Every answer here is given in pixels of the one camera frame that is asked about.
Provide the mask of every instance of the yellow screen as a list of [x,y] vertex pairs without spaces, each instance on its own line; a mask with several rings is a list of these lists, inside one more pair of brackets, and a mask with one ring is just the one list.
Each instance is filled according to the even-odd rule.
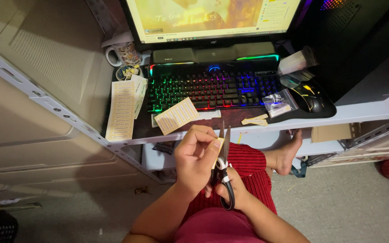
[[127,0],[141,43],[284,33],[300,0]]

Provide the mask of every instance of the red knit fabric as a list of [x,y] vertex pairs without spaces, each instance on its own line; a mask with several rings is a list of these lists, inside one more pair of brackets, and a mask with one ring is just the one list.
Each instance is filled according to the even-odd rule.
[[[271,179],[265,171],[265,155],[248,145],[231,143],[227,162],[238,172],[246,189],[277,214],[271,198]],[[193,214],[209,207],[222,207],[220,196],[213,192],[209,198],[206,198],[205,191],[202,190],[188,206],[182,222],[184,223]]]

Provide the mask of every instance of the rgb keyboard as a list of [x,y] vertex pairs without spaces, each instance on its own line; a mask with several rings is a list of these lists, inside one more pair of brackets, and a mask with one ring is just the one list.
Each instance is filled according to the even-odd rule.
[[274,71],[241,71],[149,78],[148,111],[161,113],[190,97],[197,110],[263,106],[262,98],[282,90]]

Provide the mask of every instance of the coffee mug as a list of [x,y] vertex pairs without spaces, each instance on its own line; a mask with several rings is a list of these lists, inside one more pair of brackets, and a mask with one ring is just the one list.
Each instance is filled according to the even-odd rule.
[[[118,57],[118,61],[116,63],[111,62],[109,59],[109,52],[111,51],[115,51],[116,56]],[[142,62],[142,56],[138,51],[136,51],[133,42],[111,45],[106,49],[105,56],[109,64],[114,67],[122,65],[136,66],[140,65]]]

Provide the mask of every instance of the gray carpet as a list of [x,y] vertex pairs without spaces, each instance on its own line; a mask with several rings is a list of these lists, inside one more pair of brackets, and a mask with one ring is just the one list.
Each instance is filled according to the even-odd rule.
[[[150,187],[151,195],[83,193],[14,212],[20,226],[15,242],[121,242],[136,216],[168,187]],[[389,242],[389,180],[373,164],[310,169],[305,179],[274,174],[272,196],[279,216],[312,243]]]

